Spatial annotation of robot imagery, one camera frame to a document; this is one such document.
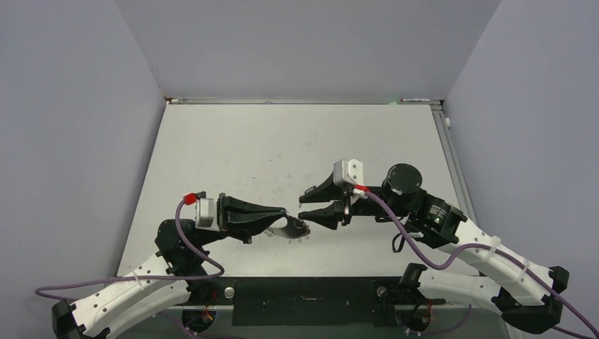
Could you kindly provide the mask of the large silver keyring with keys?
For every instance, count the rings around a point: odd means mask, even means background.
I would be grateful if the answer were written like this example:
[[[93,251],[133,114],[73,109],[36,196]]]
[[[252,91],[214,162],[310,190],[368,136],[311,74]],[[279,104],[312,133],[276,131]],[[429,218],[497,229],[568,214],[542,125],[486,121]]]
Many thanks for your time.
[[[303,239],[310,238],[311,230],[305,221],[291,215],[286,215],[285,221],[285,226],[270,226],[264,231],[264,234],[267,237],[281,237],[288,239],[289,242],[293,240],[301,242]]]

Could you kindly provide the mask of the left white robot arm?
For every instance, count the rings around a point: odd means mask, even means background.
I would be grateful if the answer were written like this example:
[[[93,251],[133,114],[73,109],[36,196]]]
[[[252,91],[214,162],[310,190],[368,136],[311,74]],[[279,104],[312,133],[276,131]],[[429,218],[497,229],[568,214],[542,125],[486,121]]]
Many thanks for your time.
[[[226,194],[217,199],[205,192],[185,195],[174,217],[158,227],[154,249],[124,276],[66,285],[76,289],[103,288],[88,297],[58,298],[52,307],[52,330],[57,338],[115,338],[161,311],[205,302],[213,280],[225,267],[204,247],[227,238],[250,244],[275,222],[287,218],[278,206],[263,206]]]

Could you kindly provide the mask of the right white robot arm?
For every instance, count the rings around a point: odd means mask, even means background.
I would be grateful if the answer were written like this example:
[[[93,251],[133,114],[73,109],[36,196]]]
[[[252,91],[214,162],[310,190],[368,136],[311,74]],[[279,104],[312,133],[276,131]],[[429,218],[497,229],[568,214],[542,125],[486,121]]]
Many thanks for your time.
[[[531,334],[544,333],[561,321],[564,303],[559,296],[567,288],[569,272],[533,263],[500,238],[485,234],[457,207],[426,192],[420,171],[412,165],[393,165],[380,186],[367,186],[359,160],[340,160],[299,202],[321,203],[322,208],[299,217],[331,230],[357,216],[394,223],[398,234],[391,242],[393,251],[409,246],[419,258],[399,283],[408,302],[470,304]]]

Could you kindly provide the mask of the red white marker pen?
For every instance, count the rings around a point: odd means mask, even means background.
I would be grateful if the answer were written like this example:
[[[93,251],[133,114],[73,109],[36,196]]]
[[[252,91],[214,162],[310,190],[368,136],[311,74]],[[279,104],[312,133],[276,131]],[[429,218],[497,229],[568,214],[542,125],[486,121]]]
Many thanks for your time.
[[[415,104],[415,103],[430,103],[432,101],[433,100],[427,99],[427,98],[402,98],[402,99],[399,100],[399,102],[402,102],[402,103],[412,103],[412,104]]]

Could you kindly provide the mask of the aluminium frame rail front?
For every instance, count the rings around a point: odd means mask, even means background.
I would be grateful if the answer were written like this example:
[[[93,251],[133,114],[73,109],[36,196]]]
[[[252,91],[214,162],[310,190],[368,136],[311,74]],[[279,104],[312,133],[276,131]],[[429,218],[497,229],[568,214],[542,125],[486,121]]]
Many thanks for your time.
[[[129,275],[108,280],[105,289],[77,302],[98,311],[126,311],[136,304],[163,310],[183,303],[199,304],[213,290],[218,304],[230,304],[232,295],[226,291],[234,283],[237,299],[243,290],[252,295],[259,291],[274,297],[283,290],[308,300],[331,298],[333,292],[348,287],[345,296],[352,301],[368,297],[381,307],[421,305],[429,302],[469,304],[495,313],[495,299],[504,296],[502,288],[483,276],[457,275],[426,270],[419,276],[404,273],[401,277],[334,277],[334,278],[215,278],[206,276],[176,277],[171,275]]]

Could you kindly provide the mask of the aluminium frame rail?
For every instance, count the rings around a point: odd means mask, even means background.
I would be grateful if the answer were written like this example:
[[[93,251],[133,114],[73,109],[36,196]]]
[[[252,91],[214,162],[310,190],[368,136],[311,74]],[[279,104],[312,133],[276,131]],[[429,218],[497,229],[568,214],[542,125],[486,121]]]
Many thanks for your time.
[[[230,304],[232,295],[226,291],[234,283],[237,299],[243,290],[252,295],[259,291],[274,297],[283,290],[308,300],[331,298],[333,292],[348,287],[345,296],[352,301],[368,297],[381,307],[421,305],[429,302],[469,304],[495,313],[495,299],[504,296],[502,288],[483,276],[457,275],[426,270],[419,276],[404,273],[401,277],[334,277],[334,278],[215,278],[206,276],[176,277],[171,275],[129,275],[108,280],[105,289],[77,302],[98,311],[126,311],[136,304],[163,310],[183,303],[199,304],[213,290],[218,304]]]
[[[380,98],[329,98],[329,99],[226,99],[216,97],[167,97],[171,105],[434,105],[441,106],[442,100],[430,103],[402,103]]]
[[[427,128],[430,139],[426,142],[427,154],[432,156],[425,165],[425,189],[457,207],[477,225],[475,212],[470,199],[465,178],[458,163],[457,153],[449,134],[446,116],[441,105],[426,106]]]

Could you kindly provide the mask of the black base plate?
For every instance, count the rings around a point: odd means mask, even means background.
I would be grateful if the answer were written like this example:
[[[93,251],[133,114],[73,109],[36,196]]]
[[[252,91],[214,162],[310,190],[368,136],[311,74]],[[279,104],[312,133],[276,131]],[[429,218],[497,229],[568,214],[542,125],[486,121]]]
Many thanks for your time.
[[[399,277],[218,278],[184,303],[182,322],[201,332],[218,312],[230,311],[233,326],[376,327],[430,322],[426,299],[401,285]]]

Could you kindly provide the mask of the aluminium frame rail back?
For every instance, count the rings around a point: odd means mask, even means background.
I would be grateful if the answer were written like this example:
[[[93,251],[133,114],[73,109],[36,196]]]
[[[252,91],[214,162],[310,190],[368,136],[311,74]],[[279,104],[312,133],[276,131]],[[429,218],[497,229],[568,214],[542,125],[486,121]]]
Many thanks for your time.
[[[216,97],[167,97],[171,105],[434,105],[441,106],[442,100],[430,103],[402,103],[380,98],[329,98],[329,99],[226,99]]]

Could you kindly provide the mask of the aluminium frame rail right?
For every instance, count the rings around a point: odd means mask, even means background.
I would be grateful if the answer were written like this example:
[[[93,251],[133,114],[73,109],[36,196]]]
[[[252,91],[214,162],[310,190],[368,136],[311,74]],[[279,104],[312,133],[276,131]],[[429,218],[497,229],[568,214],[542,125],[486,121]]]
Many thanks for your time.
[[[465,178],[458,163],[457,153],[449,134],[446,116],[441,105],[426,106],[427,128],[430,139],[426,142],[427,154],[432,156],[425,165],[425,189],[457,207],[477,225],[475,212],[470,199]]]

